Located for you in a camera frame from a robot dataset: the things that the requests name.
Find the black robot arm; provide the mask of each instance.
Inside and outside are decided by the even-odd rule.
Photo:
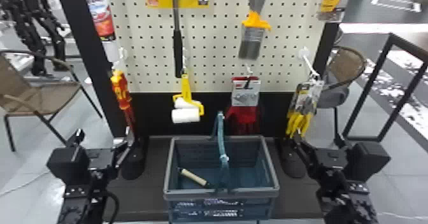
[[[326,224],[375,224],[376,211],[363,181],[347,179],[345,149],[315,148],[296,134],[289,140],[306,166],[308,176],[318,182],[317,199]]]
[[[113,223],[119,210],[119,200],[107,191],[107,186],[118,177],[125,160],[139,148],[139,140],[134,139],[132,134],[113,148],[103,149],[85,149],[80,146],[84,137],[83,131],[77,130],[65,148],[57,148],[52,152],[46,164],[52,174],[66,185],[58,224],[102,224],[109,197],[115,203],[110,220]],[[140,174],[143,172],[140,165],[131,168],[134,171],[140,169]]]
[[[31,12],[23,0],[0,0],[1,9],[9,14],[15,22],[14,28],[21,39],[32,52],[46,54],[46,48],[41,42],[39,33],[32,22]],[[33,75],[46,75],[45,59],[35,57],[32,64],[31,73]]]

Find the white pegboard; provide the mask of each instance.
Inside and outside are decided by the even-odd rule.
[[[264,92],[293,92],[309,69],[298,58],[307,46],[312,61],[324,22],[316,12],[320,0],[266,0],[263,19],[272,25],[255,62]],[[149,8],[146,0],[110,0],[120,44],[128,50],[127,78],[131,92],[179,92],[173,58],[173,14],[170,8]],[[246,73],[238,59],[241,22],[248,0],[210,0],[209,8],[180,9],[180,25],[190,62],[193,92],[230,92],[231,77]]]

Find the black display stand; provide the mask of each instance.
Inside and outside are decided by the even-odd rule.
[[[375,79],[377,78],[380,70],[382,69],[382,66],[387,59],[387,55],[389,51],[394,45],[398,46],[402,50],[422,60],[423,64],[419,68],[418,73],[410,82],[403,97],[397,103],[396,108],[393,110],[387,122],[385,123],[382,130],[377,136],[349,136],[349,132],[352,128],[352,125],[355,123],[355,120],[357,119],[357,116],[360,113],[362,105],[366,101],[367,96],[369,95],[370,90],[373,86],[373,83],[375,82]],[[423,78],[427,70],[427,67],[428,67],[428,33],[402,33],[402,34],[390,33],[388,40],[385,43],[385,46],[383,47],[382,53],[380,54],[379,59],[376,63],[376,66],[374,67],[373,72],[371,73],[369,80],[367,81],[366,86],[364,87],[364,90],[362,91],[362,94],[358,99],[358,102],[355,105],[355,108],[352,111],[351,117],[349,118],[345,129],[343,130],[343,137],[351,141],[381,142],[385,137],[385,135],[387,134],[387,132],[389,131],[389,128],[391,128],[392,124],[395,122],[396,118],[400,114],[401,109],[407,103],[411,94],[416,89],[420,80]]]

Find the black table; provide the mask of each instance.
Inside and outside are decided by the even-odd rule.
[[[397,103],[396,108],[393,110],[391,115],[389,116],[387,122],[383,126],[382,130],[377,136],[349,136],[349,132],[352,128],[352,125],[355,123],[355,120],[362,108],[362,105],[366,101],[367,96],[370,93],[370,90],[375,82],[376,77],[379,74],[379,71],[382,69],[383,64],[386,61],[387,55],[393,46],[397,46],[400,49],[412,54],[418,59],[422,60],[423,64],[419,68],[418,73],[410,82],[408,88],[406,89],[403,97]],[[428,33],[400,33],[394,34],[390,33],[385,46],[383,47],[382,53],[380,54],[376,66],[371,73],[369,80],[362,91],[362,94],[355,105],[355,108],[352,111],[351,117],[346,124],[345,129],[343,130],[343,137],[347,140],[351,141],[375,141],[381,142],[385,135],[387,134],[389,128],[391,128],[392,124],[395,122],[397,116],[399,115],[401,109],[406,104],[410,95],[415,90],[416,86],[419,84],[419,81],[422,79],[428,67]]]
[[[167,221],[167,205],[163,199],[164,176],[170,139],[151,139],[145,172],[136,180],[119,177],[109,185],[109,191],[120,199],[117,221]],[[267,140],[276,175],[280,182],[280,196],[276,199],[273,219],[321,218],[315,192],[318,184],[312,179],[292,179],[284,174],[272,139]],[[108,203],[104,220],[110,220],[113,205]]]

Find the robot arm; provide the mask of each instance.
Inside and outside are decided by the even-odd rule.
[[[343,172],[348,165],[345,150],[312,147],[298,134],[290,145],[305,164],[308,176],[320,185],[317,199],[326,224],[378,223],[367,184],[347,179]]]

